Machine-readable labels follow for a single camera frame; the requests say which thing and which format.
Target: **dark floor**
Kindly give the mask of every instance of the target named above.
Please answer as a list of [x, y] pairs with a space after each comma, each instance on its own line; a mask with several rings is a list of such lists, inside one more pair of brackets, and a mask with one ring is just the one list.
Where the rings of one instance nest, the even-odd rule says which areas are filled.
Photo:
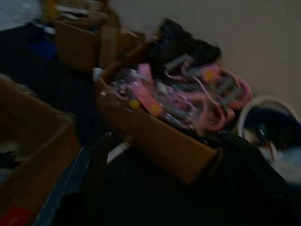
[[[0, 32], [0, 73], [26, 84], [53, 107], [74, 114], [83, 144], [104, 130], [91, 76], [31, 52], [27, 43], [35, 32], [32, 26]], [[129, 150], [106, 169], [100, 225], [240, 225], [222, 178], [217, 173], [214, 178], [185, 186]]]

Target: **red label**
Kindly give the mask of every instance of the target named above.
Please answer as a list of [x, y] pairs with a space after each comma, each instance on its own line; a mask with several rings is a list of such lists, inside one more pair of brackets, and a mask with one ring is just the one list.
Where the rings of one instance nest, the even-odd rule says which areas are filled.
[[0, 226], [23, 226], [31, 214], [29, 210], [14, 206], [0, 219]]

